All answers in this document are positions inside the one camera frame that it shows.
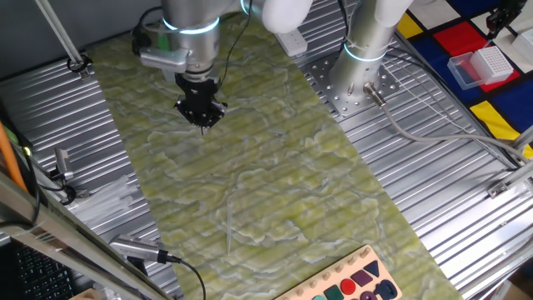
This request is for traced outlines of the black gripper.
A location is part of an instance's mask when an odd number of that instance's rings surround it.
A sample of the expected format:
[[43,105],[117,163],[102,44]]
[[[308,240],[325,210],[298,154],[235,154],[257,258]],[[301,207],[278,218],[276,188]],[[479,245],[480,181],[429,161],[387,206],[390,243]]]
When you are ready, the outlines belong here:
[[[212,101],[218,91],[218,84],[213,79],[192,82],[183,74],[176,74],[176,84],[185,93],[184,100],[177,100],[174,108],[192,125],[200,128],[212,128],[221,121],[226,112],[225,102]],[[206,116],[195,110],[207,110]]]

